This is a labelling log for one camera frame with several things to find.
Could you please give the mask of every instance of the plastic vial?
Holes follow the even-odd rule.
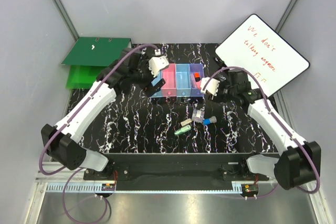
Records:
[[[198,122],[198,123],[203,123],[204,120],[204,110],[194,110],[193,116],[191,117],[191,120]]]
[[[181,135],[183,134],[184,132],[187,132],[191,130],[191,126],[188,124],[180,129],[178,129],[177,131],[174,132],[175,136],[178,136],[178,135]]]
[[[181,122],[181,126],[186,126],[187,124],[190,124],[192,122],[192,120],[190,118],[188,118],[187,120],[184,120],[183,122]]]

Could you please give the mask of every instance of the green binder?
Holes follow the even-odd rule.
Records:
[[[131,47],[131,39],[80,37],[62,64],[71,65],[66,87],[89,89],[102,69]]]

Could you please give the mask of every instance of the white wall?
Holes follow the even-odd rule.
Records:
[[[311,67],[283,88],[296,130],[322,148],[323,191],[336,220],[336,2],[299,0],[281,35]]]
[[[275,28],[290,0],[62,0],[80,36],[222,42],[250,14]]]
[[[40,130],[64,112],[74,44],[51,0],[1,0],[0,222],[21,223],[42,150]]]

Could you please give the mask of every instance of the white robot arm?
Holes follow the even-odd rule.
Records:
[[[138,84],[144,93],[150,97],[158,92],[165,84],[161,79],[155,86],[152,80],[169,66],[165,56],[160,56],[160,52],[155,52],[157,57],[148,58],[140,51],[133,53],[129,60],[124,61],[116,71],[103,82],[111,69],[129,53],[131,49],[124,49],[119,60],[116,60],[108,68],[104,69],[94,82],[92,88],[76,107],[67,114],[55,126],[46,124],[41,131],[44,146],[52,137],[56,138],[47,148],[47,154],[57,160],[68,169],[73,170],[78,167],[93,169],[106,173],[109,176],[106,166],[109,160],[99,152],[82,148],[78,145],[85,130],[96,118],[100,111],[110,102],[114,102],[116,97],[122,92],[127,93],[132,84]]]
[[[308,143],[297,134],[280,117],[269,100],[267,100],[268,107],[266,107],[260,90],[251,89],[247,73],[241,70],[229,70],[225,81],[210,79],[210,82],[206,85],[208,80],[209,78],[202,79],[201,92],[210,94],[209,99],[214,102],[234,101],[241,106],[247,114],[260,124],[278,150],[280,158],[267,157],[261,154],[249,157],[246,163],[251,173],[276,178],[279,185],[284,189],[290,189],[316,179],[313,168],[297,143],[303,146],[309,154],[318,174],[320,174],[321,165],[320,146],[316,142]]]

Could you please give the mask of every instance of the blue cap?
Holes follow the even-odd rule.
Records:
[[[210,119],[209,119],[209,118],[208,118],[208,119],[204,119],[204,120],[203,120],[203,124],[204,124],[204,125],[211,124]]]

